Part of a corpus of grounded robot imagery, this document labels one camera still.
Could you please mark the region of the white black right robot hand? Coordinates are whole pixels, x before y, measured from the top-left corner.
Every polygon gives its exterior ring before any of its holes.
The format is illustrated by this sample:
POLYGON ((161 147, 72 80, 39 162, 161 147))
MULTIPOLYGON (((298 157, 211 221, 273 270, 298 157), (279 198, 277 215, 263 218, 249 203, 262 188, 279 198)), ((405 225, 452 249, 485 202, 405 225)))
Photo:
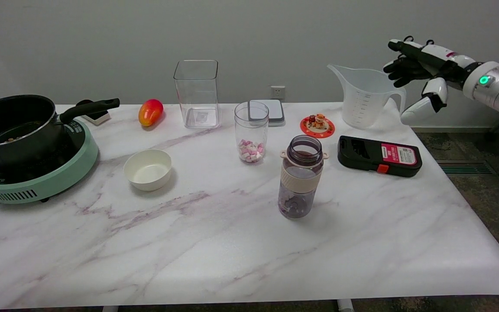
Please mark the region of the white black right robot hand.
POLYGON ((421 99, 406 109, 400 109, 400 120, 408 126, 445 108, 449 87, 463 90, 466 79, 481 65, 481 62, 436 45, 432 40, 424 45, 418 44, 412 36, 404 40, 392 39, 388 47, 399 53, 397 59, 383 67, 394 87, 404 87, 415 80, 427 80, 421 99))

